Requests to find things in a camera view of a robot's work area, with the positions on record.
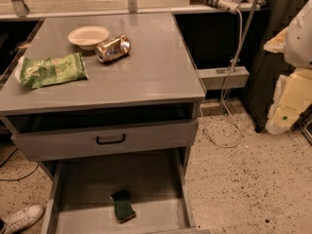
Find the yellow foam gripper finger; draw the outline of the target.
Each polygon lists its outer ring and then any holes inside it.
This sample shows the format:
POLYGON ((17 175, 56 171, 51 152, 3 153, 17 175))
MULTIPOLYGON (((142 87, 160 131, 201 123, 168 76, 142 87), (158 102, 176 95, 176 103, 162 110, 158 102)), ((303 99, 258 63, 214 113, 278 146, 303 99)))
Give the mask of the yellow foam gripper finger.
POLYGON ((267 41, 264 44, 263 49, 273 54, 282 53, 285 49, 287 33, 288 29, 284 28, 275 37, 267 41))
POLYGON ((311 104, 311 69, 297 68, 290 76, 281 75, 276 83, 265 130, 272 135, 287 132, 311 104))

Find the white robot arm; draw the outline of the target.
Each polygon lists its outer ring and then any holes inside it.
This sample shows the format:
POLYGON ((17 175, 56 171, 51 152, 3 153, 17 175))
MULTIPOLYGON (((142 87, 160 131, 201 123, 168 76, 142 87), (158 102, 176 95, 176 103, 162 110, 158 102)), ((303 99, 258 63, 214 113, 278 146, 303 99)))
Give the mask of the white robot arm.
POLYGON ((291 75, 279 77, 265 125, 268 133, 279 135, 287 132, 312 103, 312 0, 263 49, 282 53, 285 62, 294 67, 291 75))

